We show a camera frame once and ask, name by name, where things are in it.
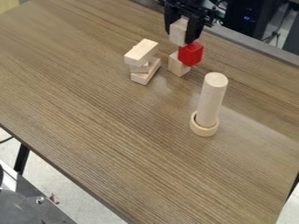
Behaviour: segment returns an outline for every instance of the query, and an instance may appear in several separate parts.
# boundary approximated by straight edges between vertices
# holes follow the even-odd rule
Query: wooden block
[[[174,52],[168,57],[168,70],[181,77],[182,75],[188,73],[191,68],[179,61],[177,59],[177,52]]]
[[[170,41],[178,46],[185,46],[188,19],[181,17],[170,25]]]
[[[142,85],[147,85],[160,66],[161,66],[161,60],[159,58],[152,57],[149,60],[149,72],[132,73],[131,80]]]
[[[150,63],[147,61],[142,66],[129,66],[132,74],[147,74],[150,71]]]
[[[145,62],[150,60],[158,50],[157,42],[144,38],[124,55],[125,63],[130,66],[141,67]]]

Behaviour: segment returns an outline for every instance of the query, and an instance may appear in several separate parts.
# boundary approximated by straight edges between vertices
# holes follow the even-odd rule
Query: table leg
[[[21,144],[20,149],[18,150],[17,160],[14,167],[14,170],[18,172],[20,175],[23,175],[29,152],[30,150],[26,146]]]
[[[299,184],[299,172],[295,178],[294,184],[292,185],[291,190],[289,191],[289,196],[292,194],[292,192],[294,191],[295,187],[297,186],[297,184]]]

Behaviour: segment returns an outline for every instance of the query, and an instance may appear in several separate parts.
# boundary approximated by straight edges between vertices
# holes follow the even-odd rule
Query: metal stand
[[[29,152],[30,150],[28,150],[26,146],[21,144],[20,149],[18,150],[17,160],[14,167],[14,170],[18,172],[20,175],[23,175]]]

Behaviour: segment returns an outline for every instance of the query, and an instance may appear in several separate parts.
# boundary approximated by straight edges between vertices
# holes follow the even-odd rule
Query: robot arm
[[[182,16],[189,18],[185,43],[198,39],[204,26],[212,27],[218,7],[209,0],[158,0],[164,6],[165,30],[170,34],[170,25]]]

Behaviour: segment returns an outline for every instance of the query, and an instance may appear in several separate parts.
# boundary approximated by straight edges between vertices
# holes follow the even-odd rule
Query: stacked wooden blocks
[[[191,70],[191,67],[202,60],[204,47],[199,42],[186,44],[185,37],[188,19],[181,17],[170,25],[170,41],[178,45],[178,51],[169,56],[168,70],[177,76],[182,76]]]
[[[149,83],[161,66],[161,60],[154,57],[158,50],[157,42],[144,38],[124,55],[125,63],[129,65],[132,81],[142,85]]]

